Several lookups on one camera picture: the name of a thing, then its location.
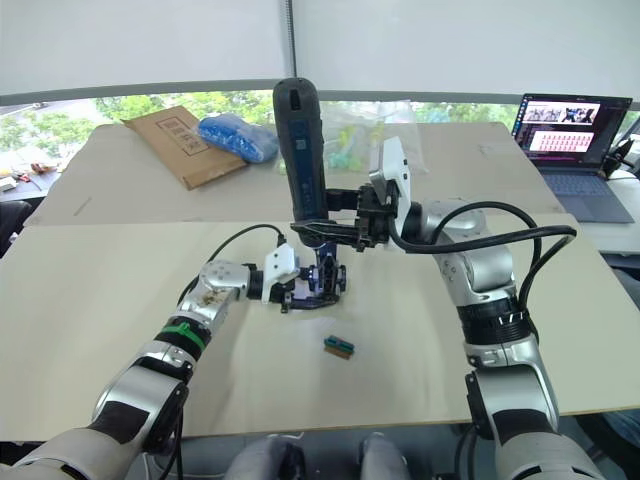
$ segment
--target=white curtain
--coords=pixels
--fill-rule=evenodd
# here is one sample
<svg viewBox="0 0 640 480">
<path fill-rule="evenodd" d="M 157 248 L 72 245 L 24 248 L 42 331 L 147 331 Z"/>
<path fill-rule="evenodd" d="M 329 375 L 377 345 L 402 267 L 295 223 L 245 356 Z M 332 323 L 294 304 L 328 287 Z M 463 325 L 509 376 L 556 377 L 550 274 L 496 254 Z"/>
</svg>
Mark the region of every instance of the white curtain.
<svg viewBox="0 0 640 480">
<path fill-rule="evenodd" d="M 0 2 L 0 95 L 289 71 L 279 0 Z"/>
<path fill-rule="evenodd" d="M 640 98 L 638 0 L 296 0 L 323 90 Z"/>
</svg>

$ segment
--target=clear plastic bag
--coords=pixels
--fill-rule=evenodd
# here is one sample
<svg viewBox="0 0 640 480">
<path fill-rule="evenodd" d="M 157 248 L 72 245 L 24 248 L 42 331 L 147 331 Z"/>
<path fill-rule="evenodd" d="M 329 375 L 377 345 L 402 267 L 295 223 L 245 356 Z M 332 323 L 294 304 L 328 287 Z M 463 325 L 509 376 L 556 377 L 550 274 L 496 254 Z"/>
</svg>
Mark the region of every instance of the clear plastic bag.
<svg viewBox="0 0 640 480">
<path fill-rule="evenodd" d="M 372 150 L 399 136 L 413 173 L 426 172 L 411 102 L 321 102 L 324 166 L 329 174 L 367 172 Z M 278 173 L 285 174 L 282 159 Z"/>
<path fill-rule="evenodd" d="M 263 163 L 278 153 L 278 137 L 265 127 L 246 123 L 232 113 L 200 120 L 197 132 L 202 139 L 249 163 Z"/>
</svg>

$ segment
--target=brown cardboard box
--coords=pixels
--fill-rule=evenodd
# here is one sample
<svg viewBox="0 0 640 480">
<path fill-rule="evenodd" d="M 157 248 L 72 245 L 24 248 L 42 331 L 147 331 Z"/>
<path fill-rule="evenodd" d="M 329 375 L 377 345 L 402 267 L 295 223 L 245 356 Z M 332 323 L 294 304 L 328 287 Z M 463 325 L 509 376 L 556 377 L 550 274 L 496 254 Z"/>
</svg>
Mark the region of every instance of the brown cardboard box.
<svg viewBox="0 0 640 480">
<path fill-rule="evenodd" d="M 189 190 L 247 165 L 237 155 L 207 145 L 192 130 L 198 119 L 184 107 L 167 108 L 123 122 L 147 141 Z"/>
</svg>

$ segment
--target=green band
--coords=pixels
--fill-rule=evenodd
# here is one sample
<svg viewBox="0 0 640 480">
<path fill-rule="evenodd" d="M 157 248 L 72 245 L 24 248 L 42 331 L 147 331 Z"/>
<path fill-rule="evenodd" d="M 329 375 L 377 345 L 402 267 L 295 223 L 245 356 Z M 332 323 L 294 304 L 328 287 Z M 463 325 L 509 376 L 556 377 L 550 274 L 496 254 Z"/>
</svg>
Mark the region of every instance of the green band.
<svg viewBox="0 0 640 480">
<path fill-rule="evenodd" d="M 183 322 L 178 326 L 164 327 L 162 329 L 161 333 L 177 333 L 178 335 L 182 335 L 183 337 L 187 337 L 193 343 L 198 345 L 198 347 L 200 347 L 201 351 L 204 351 L 204 349 L 206 347 L 206 345 L 200 339 L 200 337 L 197 336 L 195 333 L 193 333 L 191 331 L 191 328 L 189 327 L 189 324 L 187 322 Z"/>
</svg>

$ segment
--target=silver robot arm segment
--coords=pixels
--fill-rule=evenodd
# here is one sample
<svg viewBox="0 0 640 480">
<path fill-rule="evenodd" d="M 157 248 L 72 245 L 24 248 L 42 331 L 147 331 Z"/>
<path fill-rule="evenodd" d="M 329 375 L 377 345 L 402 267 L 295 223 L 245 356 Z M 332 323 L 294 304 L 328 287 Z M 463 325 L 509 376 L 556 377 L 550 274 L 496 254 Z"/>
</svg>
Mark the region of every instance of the silver robot arm segment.
<svg viewBox="0 0 640 480">
<path fill-rule="evenodd" d="M 229 306 L 247 298 L 261 299 L 263 275 L 269 288 L 288 281 L 298 268 L 290 249 L 283 244 L 275 251 L 289 253 L 278 262 L 279 273 L 268 269 L 263 274 L 224 260 L 204 265 L 198 283 L 164 328 L 102 393 L 91 425 L 49 440 L 3 471 L 0 478 L 115 480 L 124 477 L 140 452 L 164 449 L 187 399 L 187 384 L 197 361 L 224 322 Z"/>
<path fill-rule="evenodd" d="M 431 239 L 445 215 L 462 201 L 423 205 L 421 236 Z M 490 232 L 480 211 L 452 219 L 437 244 Z M 506 246 L 434 255 L 465 335 L 474 371 L 467 375 L 477 432 L 493 438 L 501 480 L 569 480 L 602 475 L 573 440 L 557 433 L 558 409 L 529 312 L 518 305 L 511 253 Z"/>
</svg>

